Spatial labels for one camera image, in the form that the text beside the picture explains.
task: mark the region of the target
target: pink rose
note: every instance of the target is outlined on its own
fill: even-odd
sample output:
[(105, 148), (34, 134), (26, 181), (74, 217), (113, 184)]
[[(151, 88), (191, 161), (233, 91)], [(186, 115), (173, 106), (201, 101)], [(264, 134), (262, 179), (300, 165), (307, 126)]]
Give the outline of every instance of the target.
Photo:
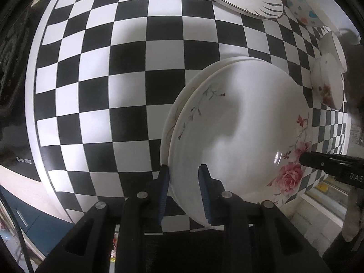
[(301, 164), (293, 164), (289, 162), (279, 170), (279, 176), (277, 176), (272, 182), (268, 184), (271, 186), (272, 183), (284, 194), (290, 194), (298, 186), (303, 176)]
[(311, 142), (300, 142), (298, 147), (294, 150), (294, 154), (296, 155), (295, 162), (298, 162), (302, 153), (311, 149)]

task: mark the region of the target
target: polka dot bowl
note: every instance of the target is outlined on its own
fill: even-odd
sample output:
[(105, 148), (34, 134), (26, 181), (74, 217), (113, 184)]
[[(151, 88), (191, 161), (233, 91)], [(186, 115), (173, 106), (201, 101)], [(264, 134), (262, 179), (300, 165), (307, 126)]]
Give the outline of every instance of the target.
[(287, 6), (299, 22), (306, 26), (325, 26), (306, 0), (287, 0)]

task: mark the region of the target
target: checkered tablecloth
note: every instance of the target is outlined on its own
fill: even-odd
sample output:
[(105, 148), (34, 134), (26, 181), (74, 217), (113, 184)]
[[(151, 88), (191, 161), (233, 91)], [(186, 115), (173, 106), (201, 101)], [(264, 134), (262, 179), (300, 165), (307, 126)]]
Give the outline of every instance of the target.
[[(341, 153), (345, 106), (313, 96), (310, 69), (325, 29), (230, 11), (211, 0), (58, 0), (34, 73), (39, 148), (59, 202), (77, 222), (97, 201), (120, 200), (156, 178), (168, 111), (185, 84), (231, 56), (266, 60), (302, 87), (313, 150)], [(324, 173), (309, 169), (301, 194)], [(199, 229), (168, 197), (161, 233)]]

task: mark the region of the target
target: black cable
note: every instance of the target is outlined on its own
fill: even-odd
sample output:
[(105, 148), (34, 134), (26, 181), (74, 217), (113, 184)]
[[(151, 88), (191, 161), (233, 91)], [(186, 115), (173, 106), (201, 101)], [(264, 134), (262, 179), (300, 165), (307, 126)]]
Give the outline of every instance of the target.
[(29, 273), (34, 273), (32, 263), (30, 262), (30, 257), (29, 257), (29, 254), (28, 254), (27, 245), (25, 244), (25, 241), (24, 241), (23, 233), (21, 232), (21, 228), (20, 228), (20, 226), (18, 224), (18, 221), (16, 220), (16, 218), (14, 216), (14, 213), (11, 210), (11, 208), (10, 208), (8, 202), (6, 201), (6, 199), (5, 199), (4, 195), (3, 195), (3, 193), (1, 192), (1, 190), (0, 190), (0, 201), (4, 205), (6, 211), (8, 212), (9, 217), (10, 217), (10, 219), (12, 220), (12, 222), (14, 224), (15, 230), (18, 233), (21, 250), (23, 251), (23, 255), (24, 255), (24, 259), (25, 259), (25, 262), (27, 264), (27, 267), (28, 267), (28, 271), (29, 271)]

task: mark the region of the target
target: blue dot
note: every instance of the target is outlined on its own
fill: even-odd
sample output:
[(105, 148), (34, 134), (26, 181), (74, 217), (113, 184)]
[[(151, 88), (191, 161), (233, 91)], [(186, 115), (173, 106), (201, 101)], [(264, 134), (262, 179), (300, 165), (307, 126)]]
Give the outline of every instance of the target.
[(311, 18), (317, 18), (317, 15), (315, 12), (313, 12), (312, 10), (308, 13), (308, 15), (311, 17)]

